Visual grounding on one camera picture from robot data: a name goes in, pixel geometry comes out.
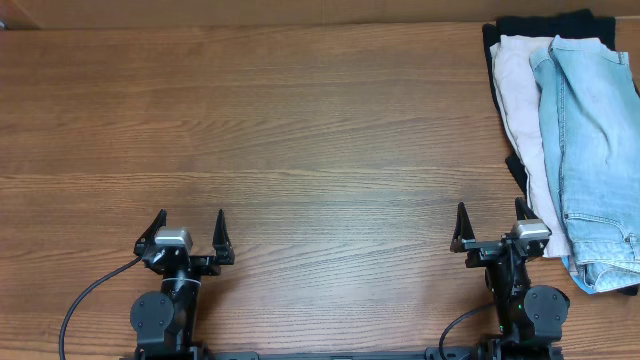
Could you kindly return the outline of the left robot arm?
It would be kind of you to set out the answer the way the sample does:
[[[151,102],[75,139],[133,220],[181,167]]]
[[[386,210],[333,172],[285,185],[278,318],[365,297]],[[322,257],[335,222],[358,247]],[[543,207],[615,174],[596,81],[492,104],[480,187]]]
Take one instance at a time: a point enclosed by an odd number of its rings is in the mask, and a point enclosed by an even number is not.
[[[136,332],[136,359],[210,359],[207,346],[195,341],[199,292],[204,277],[221,274],[235,262],[219,211],[212,239],[212,255],[193,255],[189,231],[166,226],[162,209],[139,237],[133,253],[144,266],[162,277],[161,289],[141,295],[132,305],[130,322]]]

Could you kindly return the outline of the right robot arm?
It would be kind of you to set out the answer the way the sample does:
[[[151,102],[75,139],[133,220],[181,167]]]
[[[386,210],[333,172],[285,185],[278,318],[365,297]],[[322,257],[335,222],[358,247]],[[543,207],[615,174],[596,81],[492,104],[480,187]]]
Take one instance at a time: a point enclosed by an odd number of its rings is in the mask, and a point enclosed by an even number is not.
[[[468,268],[485,270],[485,283],[493,302],[455,319],[441,334],[438,352],[445,359],[444,340],[463,320],[486,309],[496,310],[500,333],[484,335],[463,356],[465,359],[561,359],[555,344],[562,338],[570,300],[561,290],[533,286],[527,262],[540,258],[551,230],[522,198],[515,200],[517,221],[495,241],[479,241],[463,203],[457,206],[456,225],[450,251],[464,253]]]

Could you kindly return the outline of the light blue denim shorts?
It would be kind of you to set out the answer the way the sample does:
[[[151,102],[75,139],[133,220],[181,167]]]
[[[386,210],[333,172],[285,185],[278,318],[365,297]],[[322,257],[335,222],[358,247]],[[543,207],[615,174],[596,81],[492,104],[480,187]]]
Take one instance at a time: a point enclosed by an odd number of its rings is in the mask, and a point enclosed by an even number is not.
[[[639,283],[639,95],[629,56],[555,37],[530,58],[550,193],[589,293]]]

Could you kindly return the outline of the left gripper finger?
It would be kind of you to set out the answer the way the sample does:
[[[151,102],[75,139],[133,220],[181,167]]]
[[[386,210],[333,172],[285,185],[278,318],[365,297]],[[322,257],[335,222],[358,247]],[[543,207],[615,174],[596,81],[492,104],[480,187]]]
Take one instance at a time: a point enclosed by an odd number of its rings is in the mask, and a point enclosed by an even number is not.
[[[226,222],[225,214],[222,209],[218,211],[216,224],[212,239],[212,246],[215,251],[216,261],[220,265],[233,265],[235,262],[235,252],[231,244]]]
[[[133,249],[133,253],[135,255],[143,255],[150,245],[155,244],[155,236],[157,232],[166,225],[166,219],[167,211],[165,209],[161,209],[149,227],[136,240]]]

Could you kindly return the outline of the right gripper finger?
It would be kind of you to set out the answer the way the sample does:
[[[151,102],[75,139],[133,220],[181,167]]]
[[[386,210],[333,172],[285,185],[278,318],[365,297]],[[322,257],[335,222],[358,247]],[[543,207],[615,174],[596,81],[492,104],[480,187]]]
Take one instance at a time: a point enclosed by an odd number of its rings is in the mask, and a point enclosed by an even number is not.
[[[466,252],[467,247],[475,242],[476,237],[468,212],[465,204],[460,202],[457,206],[456,224],[450,244],[450,251],[453,253]]]
[[[515,211],[519,221],[535,220],[538,218],[535,212],[527,205],[527,201],[522,197],[515,199]]]

